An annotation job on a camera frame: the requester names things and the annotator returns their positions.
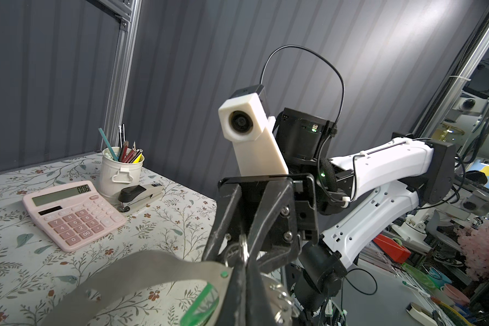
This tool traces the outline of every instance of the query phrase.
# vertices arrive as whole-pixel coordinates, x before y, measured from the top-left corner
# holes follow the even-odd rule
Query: pink calculator
[[[90,181],[28,193],[23,204],[34,223],[66,252],[88,245],[127,221]]]

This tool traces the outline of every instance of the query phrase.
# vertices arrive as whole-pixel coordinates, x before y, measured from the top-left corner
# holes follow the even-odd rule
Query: calculator display
[[[33,203],[36,206],[41,206],[53,201],[69,198],[90,191],[91,188],[89,188],[89,186],[83,185],[75,188],[61,190],[59,192],[48,193],[43,196],[33,197]]]

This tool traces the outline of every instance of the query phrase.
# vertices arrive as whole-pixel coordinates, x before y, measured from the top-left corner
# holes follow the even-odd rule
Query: table
[[[344,291],[343,309],[348,312],[346,321],[349,326],[371,324],[421,326],[422,324],[406,311],[410,302],[419,304],[429,312],[437,310],[447,326],[455,326],[435,303],[402,284],[402,280],[406,280],[424,289],[406,272],[398,271],[398,275],[393,275],[362,259],[359,259],[359,267],[375,277],[378,290],[374,295],[367,296],[359,293],[348,282],[344,281],[342,289]],[[347,277],[359,290],[369,293],[375,289],[373,279],[363,271],[353,271]],[[340,292],[332,300],[340,307]]]
[[[92,154],[0,175],[0,325],[40,325],[67,293],[133,252],[156,249],[200,260],[215,201],[145,168],[140,184],[161,183],[163,199],[105,238],[66,253],[34,225],[23,195],[72,181],[96,186],[101,160],[101,154]],[[175,325],[202,289],[202,282],[189,281],[140,290],[102,311],[91,325]]]

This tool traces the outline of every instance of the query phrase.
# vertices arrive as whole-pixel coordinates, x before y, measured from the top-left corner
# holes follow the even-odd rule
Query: floral tablecloth
[[[143,169],[140,184],[165,186],[116,232],[75,252],[61,251],[31,221],[22,196],[99,176],[101,154],[0,175],[0,325],[40,325],[62,297],[105,266],[133,252],[158,249],[199,260],[215,216],[215,201]],[[122,298],[91,325],[177,325],[202,290],[199,282],[167,283]]]

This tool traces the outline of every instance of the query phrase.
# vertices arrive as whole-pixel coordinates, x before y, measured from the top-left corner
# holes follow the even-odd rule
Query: black sneaker
[[[444,264],[444,265],[449,265],[449,266],[453,266],[453,267],[462,267],[463,266],[463,263],[461,261],[458,261],[454,258],[445,257],[445,256],[443,256],[437,252],[435,254],[433,254],[433,259],[436,260],[437,262],[441,263],[441,264]]]

